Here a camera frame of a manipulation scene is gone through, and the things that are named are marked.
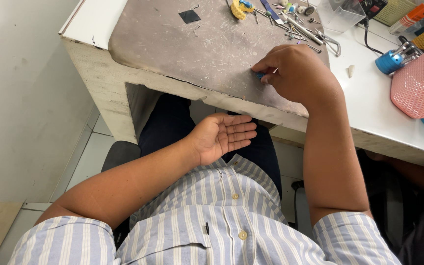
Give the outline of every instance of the man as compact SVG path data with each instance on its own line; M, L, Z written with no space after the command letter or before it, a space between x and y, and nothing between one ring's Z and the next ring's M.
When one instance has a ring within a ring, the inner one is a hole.
M67 191L9 264L399 264L371 219L333 74L306 45L274 47L252 70L309 112L303 177L318 245L280 211L266 130L225 113L194 127L186 100L163 95L139 141L144 156ZM111 229L132 213L116 252Z

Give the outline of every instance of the dark pants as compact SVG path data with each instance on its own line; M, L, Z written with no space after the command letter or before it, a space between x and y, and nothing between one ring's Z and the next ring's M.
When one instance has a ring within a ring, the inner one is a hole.
M278 158L269 130L259 125L257 119L252 119L251 122L256 123L257 126L257 135L251 139L251 144L224 154L222 158L225 162L228 162L234 154L239 154L252 161L273 180L278 188L279 196L282 198ZM155 109L150 114L150 118L140 134L138 145L141 148L141 156L151 154L183 139L195 126L196 124L194 124L189 115L188 100L170 94L163 94L156 102Z

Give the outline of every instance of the white wall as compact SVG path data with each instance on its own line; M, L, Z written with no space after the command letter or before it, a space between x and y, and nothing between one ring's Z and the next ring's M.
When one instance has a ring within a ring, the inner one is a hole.
M58 31L78 0L0 0L0 201L48 202L94 105Z

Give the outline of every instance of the striped shirt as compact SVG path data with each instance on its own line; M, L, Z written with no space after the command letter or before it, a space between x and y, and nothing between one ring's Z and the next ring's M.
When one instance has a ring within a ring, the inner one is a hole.
M280 207L269 176L235 155L194 168L140 208L117 251L107 224L60 216L26 232L9 265L400 264L365 214L325 216L314 242Z

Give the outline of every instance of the worn wooden work surface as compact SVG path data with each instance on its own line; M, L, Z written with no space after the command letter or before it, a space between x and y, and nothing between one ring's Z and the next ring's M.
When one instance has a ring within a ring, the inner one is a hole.
M259 0L251 3L265 10ZM184 23L178 13L197 5L194 11L201 20ZM302 20L309 18L299 16ZM311 16L319 21L316 12ZM301 104L262 85L250 69L272 47L297 43L288 40L285 31L272 26L267 17L258 14L258 21L256 24L251 13L245 20L236 19L226 0L129 0L112 32L109 51L122 65L307 117ZM304 22L311 30L323 31L319 24ZM318 56L329 66L326 46L312 40L308 43L322 49Z

